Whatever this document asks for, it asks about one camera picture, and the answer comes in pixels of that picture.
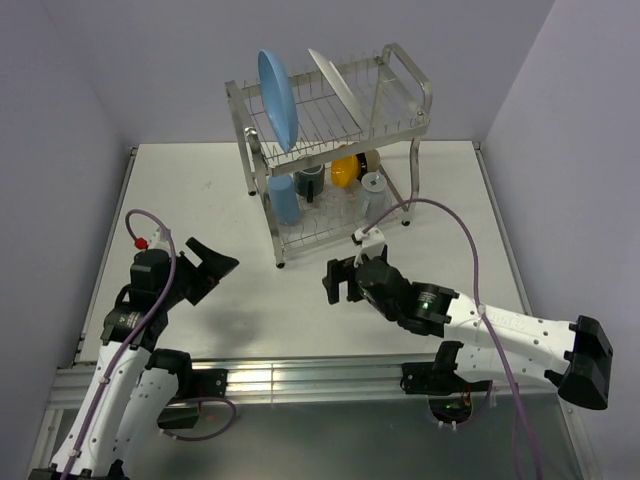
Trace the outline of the clear drinking glass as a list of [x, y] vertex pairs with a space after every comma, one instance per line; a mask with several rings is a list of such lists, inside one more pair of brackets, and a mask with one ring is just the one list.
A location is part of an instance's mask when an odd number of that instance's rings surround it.
[[356, 219], [355, 199], [345, 191], [330, 191], [320, 198], [320, 217], [327, 221], [351, 223]]

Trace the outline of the grey ceramic cup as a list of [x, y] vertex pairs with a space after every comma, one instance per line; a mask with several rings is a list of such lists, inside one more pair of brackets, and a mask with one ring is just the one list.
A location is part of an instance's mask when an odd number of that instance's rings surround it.
[[379, 218], [390, 207], [387, 190], [384, 175], [377, 171], [366, 173], [361, 179], [356, 212], [368, 222]]

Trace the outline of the dark green mug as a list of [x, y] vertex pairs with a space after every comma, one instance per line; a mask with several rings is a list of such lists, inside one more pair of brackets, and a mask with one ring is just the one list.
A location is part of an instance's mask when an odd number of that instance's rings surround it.
[[324, 189], [325, 166], [318, 165], [295, 172], [293, 180], [296, 193], [307, 203], [312, 203]]

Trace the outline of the orange bowl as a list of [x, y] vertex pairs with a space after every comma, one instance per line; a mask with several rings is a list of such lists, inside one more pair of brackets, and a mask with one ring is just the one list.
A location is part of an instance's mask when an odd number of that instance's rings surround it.
[[347, 188], [357, 179], [360, 171], [361, 164], [355, 155], [334, 160], [330, 168], [332, 185]]

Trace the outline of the blue plastic cup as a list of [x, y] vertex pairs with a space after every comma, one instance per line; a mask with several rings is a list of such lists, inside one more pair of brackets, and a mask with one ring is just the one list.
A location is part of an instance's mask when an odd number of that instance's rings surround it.
[[283, 225], [297, 224], [301, 213], [293, 177], [289, 174], [270, 176], [268, 188], [277, 221]]

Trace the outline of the brown and black bowl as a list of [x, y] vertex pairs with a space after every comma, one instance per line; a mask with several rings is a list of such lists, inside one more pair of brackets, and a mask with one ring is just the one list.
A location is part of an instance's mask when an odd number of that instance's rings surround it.
[[366, 152], [357, 154], [356, 157], [361, 163], [362, 173], [369, 173], [379, 170], [381, 164], [381, 156], [377, 150], [368, 150]]

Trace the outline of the blue plate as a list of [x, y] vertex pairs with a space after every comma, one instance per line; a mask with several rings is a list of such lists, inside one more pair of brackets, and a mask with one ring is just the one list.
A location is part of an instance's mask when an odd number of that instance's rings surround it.
[[290, 152], [298, 140], [298, 115], [290, 78], [271, 50], [258, 54], [258, 73], [264, 108], [280, 148]]

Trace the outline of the white plate green rim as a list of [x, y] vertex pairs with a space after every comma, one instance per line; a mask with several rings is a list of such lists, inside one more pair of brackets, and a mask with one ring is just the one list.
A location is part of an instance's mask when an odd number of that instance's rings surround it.
[[347, 112], [353, 119], [354, 123], [364, 130], [368, 126], [368, 119], [364, 115], [362, 107], [355, 95], [343, 79], [338, 68], [335, 64], [328, 60], [324, 55], [318, 51], [309, 48], [308, 52], [322, 75], [325, 77], [338, 99], [341, 101]]

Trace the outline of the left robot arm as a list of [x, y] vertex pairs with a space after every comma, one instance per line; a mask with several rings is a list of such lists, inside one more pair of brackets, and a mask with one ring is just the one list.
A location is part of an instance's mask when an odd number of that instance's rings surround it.
[[33, 469], [30, 478], [127, 479], [162, 411], [189, 400], [195, 386], [190, 355], [160, 349], [158, 339], [174, 306], [197, 305], [239, 262], [195, 238], [186, 245], [199, 264], [169, 240], [135, 254], [130, 280], [103, 322], [96, 368], [74, 423], [50, 464]]

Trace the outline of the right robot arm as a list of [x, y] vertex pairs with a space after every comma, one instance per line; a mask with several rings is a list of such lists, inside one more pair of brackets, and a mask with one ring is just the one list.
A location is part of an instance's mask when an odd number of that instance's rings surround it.
[[555, 388], [582, 408], [608, 406], [613, 347], [592, 317], [548, 320], [476, 305], [453, 289], [404, 278], [383, 257], [328, 261], [322, 284], [329, 303], [338, 302], [342, 283], [348, 301], [365, 300], [402, 329], [440, 339], [435, 361], [419, 375], [426, 394], [514, 379]]

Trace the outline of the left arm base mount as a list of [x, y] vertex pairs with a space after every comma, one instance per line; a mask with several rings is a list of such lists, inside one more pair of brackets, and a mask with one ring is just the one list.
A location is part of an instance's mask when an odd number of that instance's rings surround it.
[[[238, 418], [238, 408], [226, 397], [229, 370], [225, 368], [196, 369], [186, 376], [184, 384], [180, 384], [176, 395], [169, 401], [166, 409], [176, 405], [187, 405], [187, 412], [177, 413], [172, 418], [162, 412], [157, 424], [160, 433], [175, 441], [196, 443], [217, 438], [226, 433]], [[230, 414], [226, 422], [217, 430], [199, 436], [188, 436], [179, 433], [196, 426], [205, 404], [223, 404], [229, 408]]]

